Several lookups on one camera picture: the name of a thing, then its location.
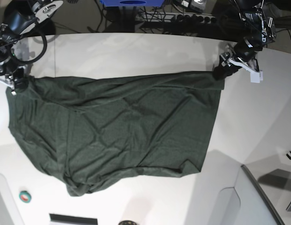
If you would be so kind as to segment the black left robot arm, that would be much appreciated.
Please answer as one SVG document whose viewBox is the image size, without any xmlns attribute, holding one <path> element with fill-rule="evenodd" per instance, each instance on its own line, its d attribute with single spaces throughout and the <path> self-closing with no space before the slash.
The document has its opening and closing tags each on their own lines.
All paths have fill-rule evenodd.
<svg viewBox="0 0 291 225">
<path fill-rule="evenodd" d="M 219 56 L 219 65 L 213 70 L 215 80 L 224 80 L 243 68 L 250 73 L 252 83 L 263 81 L 263 71 L 256 55 L 276 38 L 273 18 L 265 16 L 263 4 L 263 0 L 233 1 L 232 5 L 236 7 L 241 21 L 252 31 L 235 45 L 226 45 L 226 51 Z"/>
</svg>

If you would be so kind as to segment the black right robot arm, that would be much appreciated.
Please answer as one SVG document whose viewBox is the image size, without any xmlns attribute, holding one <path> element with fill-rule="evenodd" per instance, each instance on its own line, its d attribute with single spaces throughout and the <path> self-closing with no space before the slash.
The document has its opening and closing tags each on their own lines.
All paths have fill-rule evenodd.
<svg viewBox="0 0 291 225">
<path fill-rule="evenodd" d="M 47 39 L 42 28 L 63 5 L 62 0 L 21 0 L 4 17 L 0 24 L 0 83 L 16 94 L 16 89 L 25 89 L 28 85 L 28 66 L 40 60 L 47 51 Z M 13 46 L 22 39 L 37 33 L 41 36 L 41 53 L 31 60 L 17 58 Z"/>
</svg>

